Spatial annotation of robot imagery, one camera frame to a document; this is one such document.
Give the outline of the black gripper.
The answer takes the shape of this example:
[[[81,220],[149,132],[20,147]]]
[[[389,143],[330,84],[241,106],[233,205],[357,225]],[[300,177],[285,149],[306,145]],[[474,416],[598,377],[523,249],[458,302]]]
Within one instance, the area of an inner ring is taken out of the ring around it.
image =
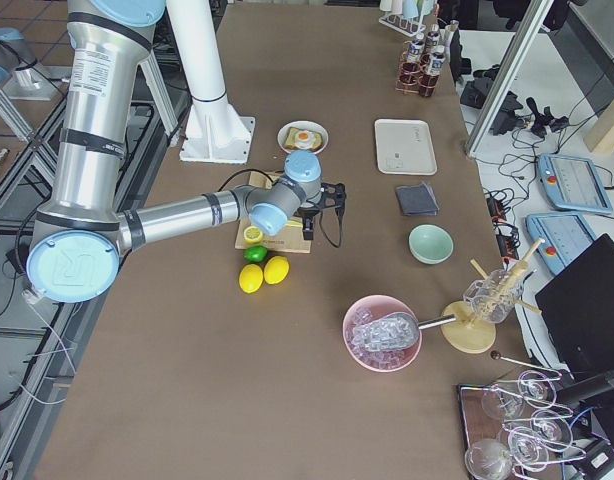
[[[342,183],[322,182],[320,191],[312,198],[308,198],[300,206],[302,217],[302,235],[305,241],[313,240],[313,218],[322,211],[333,208],[339,220],[345,213],[346,189]]]

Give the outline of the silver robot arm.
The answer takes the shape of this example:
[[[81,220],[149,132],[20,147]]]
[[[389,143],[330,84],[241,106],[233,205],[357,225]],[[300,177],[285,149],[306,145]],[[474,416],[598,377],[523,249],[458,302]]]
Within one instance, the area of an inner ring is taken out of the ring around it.
[[[229,103],[210,6],[205,1],[72,1],[74,49],[66,114],[51,196],[36,214],[26,273],[56,302],[105,292],[124,254],[174,236],[248,218],[278,234],[294,216],[313,235],[321,211],[342,211],[342,184],[321,178],[317,156],[288,155],[270,188],[251,185],[180,202],[117,212],[113,206],[137,68],[152,60],[155,26],[168,17],[192,97],[185,161],[243,164],[255,121]]]

